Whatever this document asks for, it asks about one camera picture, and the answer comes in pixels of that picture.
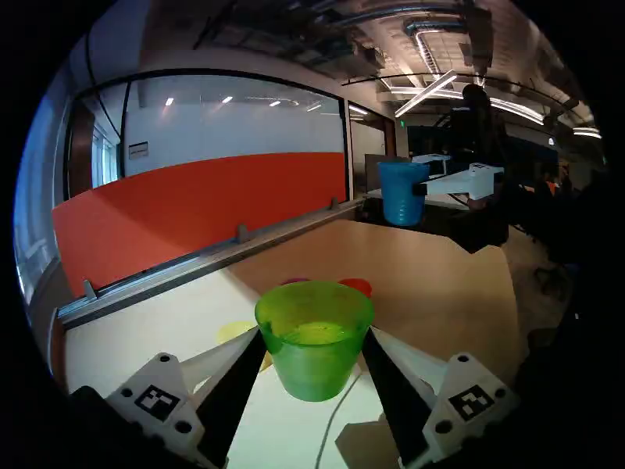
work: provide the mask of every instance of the orange wall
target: orange wall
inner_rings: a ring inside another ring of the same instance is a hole
[[[236,236],[345,201],[343,153],[208,159],[127,177],[52,211],[75,296]]]

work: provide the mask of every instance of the wooden table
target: wooden table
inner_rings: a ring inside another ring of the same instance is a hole
[[[107,396],[156,353],[186,360],[211,349],[222,326],[254,320],[259,295],[293,277],[366,278],[373,286],[374,324],[379,328],[443,360],[460,351],[472,353],[508,382],[516,372],[516,304],[500,248],[470,255],[447,238],[338,220],[70,329],[70,391],[91,385]],[[328,419],[344,392],[323,403],[304,403],[284,391],[273,367],[263,371],[230,448],[229,467],[251,467],[259,461],[271,467],[314,467]],[[378,421],[382,412],[365,373],[336,413],[321,467],[381,457],[386,460],[378,460],[378,467],[395,464],[388,427]],[[350,438],[357,444],[349,443]],[[279,452],[276,444],[281,445]]]
[[[519,327],[504,252],[469,254],[449,238],[338,220],[228,269],[262,293],[294,277],[362,277],[373,287],[373,324],[443,360],[472,353],[509,381]]]

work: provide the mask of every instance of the pipe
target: pipe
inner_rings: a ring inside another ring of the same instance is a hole
[[[445,15],[459,15],[460,11],[456,6],[415,3],[404,5],[385,6],[366,10],[356,13],[355,15],[346,16],[342,20],[330,23],[334,27],[350,27],[356,24],[365,23],[366,21],[381,20],[382,18],[390,18],[393,16],[412,15],[415,13],[439,13]]]
[[[414,39],[423,63],[432,73],[434,79],[438,80],[441,77],[441,70],[438,68],[436,59],[422,36],[426,33],[466,32],[465,25],[460,21],[411,21],[404,28],[406,34]]]

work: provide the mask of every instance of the table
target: table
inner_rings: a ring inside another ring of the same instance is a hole
[[[374,324],[380,329],[443,360],[460,351],[472,353],[507,382],[516,373],[521,360],[516,302],[500,248],[470,255],[448,238],[337,220],[68,330],[70,391],[91,385],[107,396],[156,353],[186,360],[212,348],[222,326],[253,320],[259,295],[293,277],[364,277],[373,286]],[[358,373],[356,368],[349,383]],[[304,403],[284,391],[273,367],[263,371],[230,448],[229,467],[259,461],[314,467],[341,397]],[[346,467],[344,460],[358,457],[393,460],[388,427],[378,422],[382,412],[365,372],[336,413],[320,466]],[[368,454],[370,448],[375,453]]]
[[[382,199],[382,189],[368,191],[365,197],[372,199]],[[430,194],[425,196],[426,205],[444,207],[446,209],[468,210],[469,207],[454,200],[449,194]]]

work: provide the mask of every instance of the plastic cup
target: plastic cup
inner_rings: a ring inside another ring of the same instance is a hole
[[[427,164],[380,162],[377,164],[382,183],[384,218],[399,227],[418,224],[423,215],[425,197],[413,195],[413,184],[427,181]]]
[[[267,292],[255,315],[284,388],[319,402],[344,388],[373,321],[373,304],[354,288],[304,281]]]

